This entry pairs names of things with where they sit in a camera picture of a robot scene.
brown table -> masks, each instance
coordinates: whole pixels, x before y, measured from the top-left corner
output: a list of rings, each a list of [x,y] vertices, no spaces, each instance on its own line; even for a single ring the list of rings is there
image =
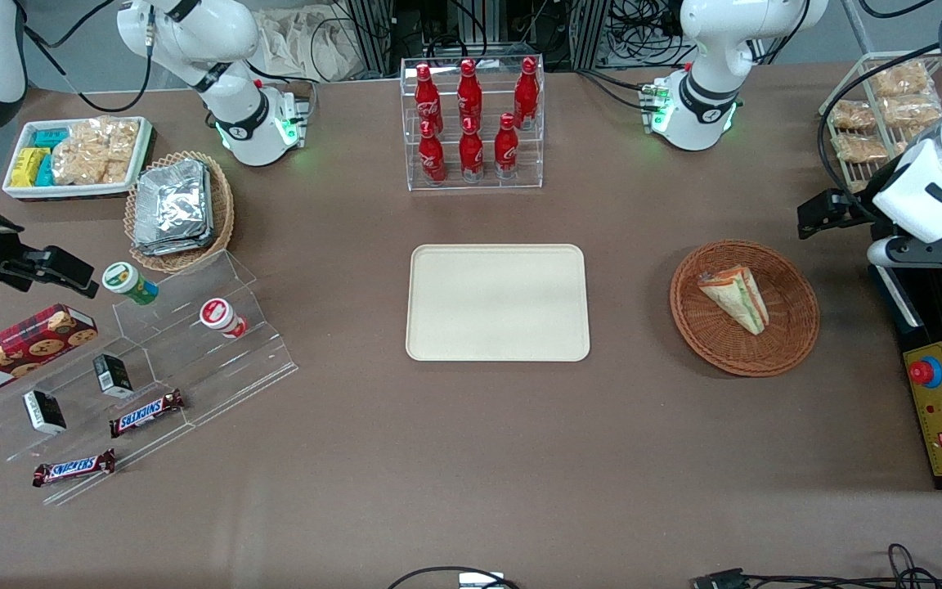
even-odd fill
[[[30,465],[0,460],[0,587],[381,588],[442,564],[526,589],[683,587],[733,566],[885,573],[890,542],[942,570],[942,492],[864,271],[867,231],[796,238],[796,206],[828,185],[815,108],[847,67],[756,68],[703,153],[550,75],[545,187],[490,195],[407,193],[394,82],[322,87],[307,149],[265,169],[228,157],[193,92],[147,94],[134,112],[157,155],[224,165],[231,249],[300,370],[63,508],[41,506]],[[22,117],[89,112],[35,92]],[[119,200],[0,195],[0,211],[33,245],[99,268],[127,257]],[[675,330],[674,266],[720,238],[773,246],[814,285],[822,331],[795,371],[727,376]],[[590,356],[411,361],[409,254],[466,242],[579,245]],[[0,285],[0,328],[58,299],[101,321],[117,301]]]

yellow control panel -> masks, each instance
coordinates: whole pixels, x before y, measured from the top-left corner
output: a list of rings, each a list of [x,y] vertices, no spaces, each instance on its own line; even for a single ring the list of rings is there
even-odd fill
[[[904,365],[908,368],[932,474],[942,477],[942,343],[906,352]]]

red cookie box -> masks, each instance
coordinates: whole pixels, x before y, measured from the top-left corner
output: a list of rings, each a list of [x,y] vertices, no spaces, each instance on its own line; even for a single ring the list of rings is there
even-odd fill
[[[60,304],[0,331],[0,388],[96,336],[92,317]]]

coca-cola bottle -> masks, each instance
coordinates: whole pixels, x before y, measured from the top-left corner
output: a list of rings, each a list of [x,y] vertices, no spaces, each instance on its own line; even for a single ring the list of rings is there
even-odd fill
[[[464,135],[460,137],[460,172],[464,181],[471,184],[479,183],[486,175],[485,165],[482,164],[482,139],[478,137],[478,123],[470,116],[464,117],[461,122]]]
[[[470,116],[482,127],[482,86],[478,83],[474,60],[460,62],[460,85],[456,86],[456,100],[460,105],[460,120]]]
[[[536,127],[537,98],[540,84],[536,79],[536,58],[523,59],[523,74],[515,84],[515,127],[530,131]]]
[[[446,157],[442,153],[442,142],[434,136],[434,123],[419,122],[419,163],[424,168],[424,178],[431,187],[446,181]]]
[[[430,120],[434,132],[442,133],[442,99],[431,81],[431,68],[426,63],[416,64],[416,113],[421,120]]]
[[[496,132],[493,144],[496,160],[496,177],[501,180],[515,178],[518,168],[518,133],[515,132],[515,115],[505,112],[500,116],[500,131]]]

round wicker basket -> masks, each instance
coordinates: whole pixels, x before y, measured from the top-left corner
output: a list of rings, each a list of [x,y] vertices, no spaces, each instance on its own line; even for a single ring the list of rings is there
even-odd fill
[[[209,190],[213,198],[213,226],[217,228],[217,239],[209,247],[202,247],[198,250],[179,251],[176,254],[166,254],[165,256],[145,256],[131,247],[130,254],[144,268],[152,271],[166,273],[180,272],[191,264],[198,263],[209,256],[213,256],[220,250],[227,249],[227,243],[231,241],[231,232],[235,230],[235,199],[231,197],[231,184],[227,183],[224,177],[224,171],[220,169],[220,164],[213,161],[212,157],[199,153],[197,151],[182,151],[180,153],[171,153],[159,160],[153,161],[149,168],[163,168],[165,165],[178,163],[184,158],[191,157],[192,160],[202,161],[209,167]],[[123,225],[126,227],[126,235],[133,240],[133,227],[135,223],[136,208],[136,187],[131,187],[130,194],[126,198],[126,217]]]
[[[696,285],[704,272],[740,264],[758,283],[769,325],[752,335]],[[685,257],[671,280],[671,313],[685,342],[700,357],[740,376],[776,376],[799,365],[819,335],[819,305],[795,265],[777,251],[750,241],[723,240]]]

